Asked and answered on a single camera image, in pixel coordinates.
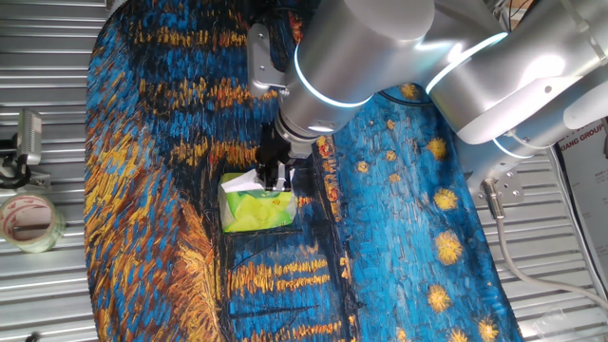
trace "green tissue box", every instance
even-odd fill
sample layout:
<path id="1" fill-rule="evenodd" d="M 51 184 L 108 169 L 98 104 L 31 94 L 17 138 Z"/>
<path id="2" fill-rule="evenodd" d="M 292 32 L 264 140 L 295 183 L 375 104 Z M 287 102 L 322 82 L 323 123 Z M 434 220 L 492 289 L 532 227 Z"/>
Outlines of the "green tissue box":
<path id="1" fill-rule="evenodd" d="M 219 180 L 219 211 L 224 233 L 259 231 L 292 224 L 295 197 L 291 192 L 224 192 L 221 185 L 240 175 L 225 174 Z"/>

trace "patterned tablecloth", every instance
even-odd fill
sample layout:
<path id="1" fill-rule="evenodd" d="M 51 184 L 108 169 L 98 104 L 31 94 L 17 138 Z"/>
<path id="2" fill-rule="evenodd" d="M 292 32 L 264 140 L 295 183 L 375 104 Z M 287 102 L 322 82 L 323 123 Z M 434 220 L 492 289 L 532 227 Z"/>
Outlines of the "patterned tablecloth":
<path id="1" fill-rule="evenodd" d="M 247 89 L 250 7 L 130 0 L 99 36 L 85 244 L 101 340 L 520 341 L 433 107 L 375 96 L 295 174 L 293 226 L 221 232 L 219 177 L 254 164 L 278 110 Z M 282 68 L 307 18 L 269 19 Z"/>

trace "metal clamp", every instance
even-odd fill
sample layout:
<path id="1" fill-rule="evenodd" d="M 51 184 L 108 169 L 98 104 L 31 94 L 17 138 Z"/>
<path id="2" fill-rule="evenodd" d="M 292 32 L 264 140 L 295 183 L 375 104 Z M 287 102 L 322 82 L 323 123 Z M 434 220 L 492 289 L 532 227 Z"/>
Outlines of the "metal clamp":
<path id="1" fill-rule="evenodd" d="M 482 187 L 484 189 L 485 199 L 487 200 L 487 205 L 490 208 L 492 217 L 494 219 L 504 219 L 504 208 L 501 197 L 499 196 L 499 192 L 496 189 L 495 181 L 485 180 L 482 183 Z"/>
<path id="2" fill-rule="evenodd" d="M 29 184 L 27 187 L 32 189 L 49 189 L 50 174 L 31 171 L 31 178 L 29 179 Z"/>
<path id="3" fill-rule="evenodd" d="M 497 179 L 491 181 L 493 181 L 493 188 L 496 190 L 496 194 L 503 204 L 516 204 L 523 202 L 522 184 L 520 183 L 520 178 L 515 170 L 507 171 L 501 174 L 501 176 Z M 486 194 L 487 189 L 482 183 L 480 184 L 479 191 L 475 194 L 471 194 L 473 196 L 475 206 L 479 207 L 487 205 L 487 200 L 489 199 L 486 198 Z"/>
<path id="4" fill-rule="evenodd" d="M 286 90 L 285 74 L 275 69 L 270 57 L 270 33 L 262 24 L 254 24 L 247 33 L 249 91 L 261 97 L 271 86 Z"/>
<path id="5" fill-rule="evenodd" d="M 572 19 L 577 24 L 577 30 L 581 34 L 584 34 L 587 36 L 587 39 L 589 40 L 589 45 L 591 45 L 591 48 L 594 50 L 594 52 L 597 54 L 597 56 L 599 58 L 599 63 L 602 66 L 605 66 L 606 64 L 608 64 L 608 58 L 606 56 L 606 53 L 604 53 L 603 48 L 601 48 L 601 46 L 598 43 L 598 40 L 596 39 L 596 37 L 594 37 L 593 33 L 591 33 L 591 28 L 589 26 L 589 22 L 587 22 L 582 16 L 580 16 L 580 13 L 577 12 L 577 10 L 574 8 L 574 6 L 570 2 L 570 0 L 560 0 L 560 1 L 561 1 L 561 4 L 563 5 L 563 7 L 565 8 L 565 10 L 568 12 L 568 14 L 570 14 Z"/>
<path id="6" fill-rule="evenodd" d="M 291 172 L 291 167 L 280 162 L 278 164 L 277 171 L 278 175 L 276 176 L 276 185 L 269 186 L 269 184 L 264 184 L 266 190 L 268 191 L 272 187 L 273 191 L 292 191 L 292 180 L 288 176 L 288 174 Z"/>

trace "orange brushstroke pattern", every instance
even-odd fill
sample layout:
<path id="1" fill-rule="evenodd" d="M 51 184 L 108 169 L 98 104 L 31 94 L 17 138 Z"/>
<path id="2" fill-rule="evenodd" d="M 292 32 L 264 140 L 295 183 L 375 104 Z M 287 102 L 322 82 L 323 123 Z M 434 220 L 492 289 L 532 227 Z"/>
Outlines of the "orange brushstroke pattern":
<path id="1" fill-rule="evenodd" d="M 302 38 L 304 38 L 304 35 L 302 34 L 302 25 L 303 25 L 302 18 L 300 18 L 296 14 L 290 12 L 289 19 L 290 19 L 290 23 L 292 25 L 292 33 L 294 36 L 295 43 L 300 44 L 300 42 L 302 41 Z"/>
<path id="2" fill-rule="evenodd" d="M 301 341 L 305 338 L 313 336 L 322 338 L 323 335 L 332 335 L 340 332 L 341 328 L 342 322 L 337 321 L 335 323 L 318 324 L 313 326 L 301 325 L 291 329 L 281 328 L 277 333 L 270 333 L 262 330 L 260 333 L 254 332 L 254 334 L 252 334 L 252 336 L 249 338 L 243 338 L 242 342 Z"/>
<path id="3" fill-rule="evenodd" d="M 188 105 L 202 105 L 205 100 L 207 83 L 203 78 L 198 82 L 188 82 L 185 79 L 179 83 L 150 83 L 140 80 L 140 96 L 145 100 L 143 106 L 158 115 L 159 111 L 176 110 Z"/>
<path id="4" fill-rule="evenodd" d="M 240 48 L 246 46 L 247 35 L 233 30 L 223 30 L 212 34 L 208 30 L 178 32 L 168 27 L 161 27 L 157 31 L 149 31 L 143 27 L 142 21 L 137 25 L 131 24 L 130 34 L 134 37 L 133 43 L 166 45 L 171 48 Z"/>
<path id="5" fill-rule="evenodd" d="M 215 99 L 215 108 L 227 108 L 232 106 L 233 103 L 242 105 L 254 99 L 254 96 L 249 92 L 248 86 L 241 86 L 238 83 L 238 79 L 235 79 L 235 83 L 237 83 L 237 86 L 233 86 L 232 80 L 222 78 L 209 87 L 209 97 Z M 277 96 L 276 90 L 269 90 L 259 100 L 268 101 L 275 99 Z"/>
<path id="6" fill-rule="evenodd" d="M 282 276 L 296 273 L 314 274 L 318 270 L 327 269 L 327 260 L 319 259 L 306 262 L 292 262 L 290 264 L 274 267 L 255 265 L 253 262 L 247 266 L 240 266 L 235 272 L 228 275 L 229 294 L 240 293 L 245 296 L 245 289 L 253 294 L 256 291 L 263 293 L 269 291 L 293 291 L 307 285 L 319 285 L 329 281 L 328 275 L 301 277 L 292 280 L 279 279 Z"/>
<path id="7" fill-rule="evenodd" d="M 331 136 L 320 137 L 316 141 L 319 155 L 324 160 L 323 165 L 326 171 L 324 178 L 325 191 L 328 200 L 330 201 L 330 210 L 333 214 L 333 219 L 338 222 L 342 219 L 340 210 L 340 194 L 338 191 L 338 179 L 335 175 L 337 161 L 335 158 L 335 145 Z"/>
<path id="8" fill-rule="evenodd" d="M 340 258 L 340 266 L 344 268 L 341 276 L 347 280 L 352 280 L 351 276 L 351 259 L 345 253 L 344 256 Z"/>
<path id="9" fill-rule="evenodd" d="M 298 197 L 295 199 L 295 204 L 298 208 L 301 208 L 307 204 L 310 204 L 313 201 L 313 198 L 310 197 Z"/>
<path id="10" fill-rule="evenodd" d="M 196 166 L 201 162 L 215 163 L 226 158 L 232 166 L 245 168 L 256 162 L 257 147 L 255 142 L 218 142 L 203 137 L 202 142 L 186 144 L 181 141 L 171 151 L 172 162 L 185 162 L 189 166 Z"/>
<path id="11" fill-rule="evenodd" d="M 105 335 L 109 327 L 120 327 L 126 340 L 134 337 L 132 324 L 136 323 L 128 319 L 130 312 L 121 308 L 118 302 L 120 297 L 106 297 L 103 291 L 104 288 L 120 287 L 123 289 L 125 301 L 135 300 L 134 308 L 138 311 L 143 310 L 143 307 L 148 308 L 148 311 L 152 309 L 149 299 L 138 296 L 141 291 L 149 295 L 166 294 L 180 307 L 179 311 L 167 316 L 170 326 L 178 327 L 181 322 L 185 322 L 189 335 L 202 336 L 207 341 L 220 341 L 217 288 L 213 279 L 217 271 L 213 263 L 215 254 L 212 245 L 201 228 L 202 219 L 187 202 L 179 199 L 177 191 L 167 192 L 169 197 L 160 196 L 159 192 L 153 191 L 151 182 L 157 181 L 159 186 L 167 189 L 174 188 L 175 185 L 164 178 L 160 169 L 145 168 L 145 156 L 149 158 L 151 146 L 153 143 L 149 139 L 137 143 L 130 135 L 125 135 L 119 143 L 114 146 L 107 145 L 98 156 L 88 160 L 89 166 L 92 163 L 96 165 L 89 168 L 89 180 L 85 188 L 85 239 L 89 241 L 86 252 L 90 257 L 91 275 L 97 279 L 91 293 L 94 302 L 109 301 L 96 313 L 100 337 L 102 340 L 110 339 L 110 336 Z M 124 165 L 123 172 L 109 172 L 119 165 Z M 127 196 L 117 198 L 117 193 L 126 193 Z M 145 205 L 132 205 L 131 199 L 134 197 L 145 199 Z M 179 230 L 176 232 L 177 252 L 161 247 L 161 237 L 156 235 L 154 229 L 157 222 L 150 220 L 152 211 L 171 201 L 178 204 L 168 213 L 166 210 L 164 212 L 177 225 L 173 229 Z M 186 239 L 188 247 L 184 248 L 180 241 Z M 145 254 L 138 252 L 140 248 L 145 249 Z M 99 255 L 96 251 L 104 251 L 103 257 L 96 257 Z M 175 259 L 177 271 L 168 274 L 169 269 L 159 267 L 158 261 L 148 262 L 148 259 Z M 130 279 L 127 276 L 113 276 L 118 273 L 133 276 Z M 178 281 L 167 282 L 169 277 Z M 140 283 L 145 289 L 129 286 L 128 283 Z M 207 291 L 196 291 L 201 287 Z M 145 333 L 155 340 L 169 340 L 172 339 L 171 336 L 175 336 L 174 330 L 164 330 L 160 327 L 156 330 L 148 327 Z"/>

